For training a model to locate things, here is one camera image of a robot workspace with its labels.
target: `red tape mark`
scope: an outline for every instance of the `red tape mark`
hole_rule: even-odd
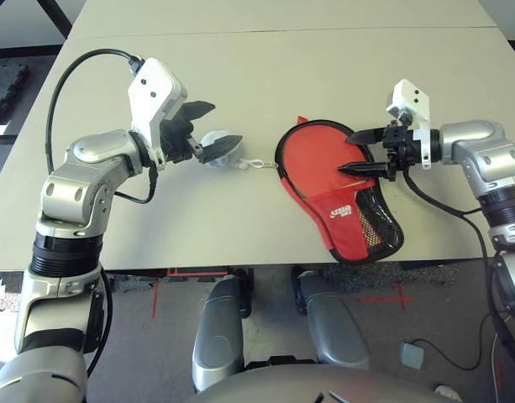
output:
[[[402,285],[401,281],[398,281],[397,283],[397,291],[399,291],[399,302],[401,303],[401,310],[403,312],[407,311],[407,304],[405,304],[405,301],[402,296]]]
[[[503,379],[502,373],[500,372],[500,364],[494,363],[494,375],[496,376],[496,384],[498,385],[498,389],[503,389]]]
[[[158,294],[160,293],[160,282],[153,285],[153,319],[156,319],[156,306],[158,305]]]
[[[412,302],[413,296],[366,296],[361,298],[345,299],[345,302]]]

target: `floor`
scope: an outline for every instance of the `floor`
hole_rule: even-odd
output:
[[[19,131],[53,60],[52,56],[23,60],[29,65],[31,75],[17,99],[7,134]],[[0,146],[0,170],[10,149]],[[438,281],[431,284],[403,281],[403,294],[414,298],[406,302],[404,310],[397,301],[355,300],[397,297],[395,283],[377,289],[365,288],[345,298],[366,337],[374,370],[410,379],[427,388],[441,383],[451,385],[460,392],[464,402],[495,401],[490,365],[494,331],[489,323],[482,336],[481,364],[475,371],[454,368],[426,346],[422,369],[410,369],[399,363],[399,342],[412,338],[429,339],[458,364],[471,365],[476,361],[478,328],[486,314],[482,268],[479,262],[465,262],[456,268],[456,278],[445,285]],[[307,320],[297,315],[292,302],[289,269],[267,266],[255,270],[253,314],[244,320],[247,362],[277,354],[314,358]],[[3,283],[0,280],[0,368],[14,355],[12,334],[19,282],[19,275],[4,278]],[[181,401],[191,396],[192,345],[202,306],[213,287],[214,283],[195,280],[160,282],[155,318],[152,289],[116,292],[113,330],[89,382],[89,400],[160,402]],[[515,332],[514,320],[509,326]],[[495,362],[499,368],[499,401],[515,402],[515,370],[498,346],[497,343]]]

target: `black mesh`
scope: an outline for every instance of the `black mesh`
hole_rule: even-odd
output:
[[[357,191],[356,204],[369,255],[401,247],[401,229],[379,203],[374,188]]]

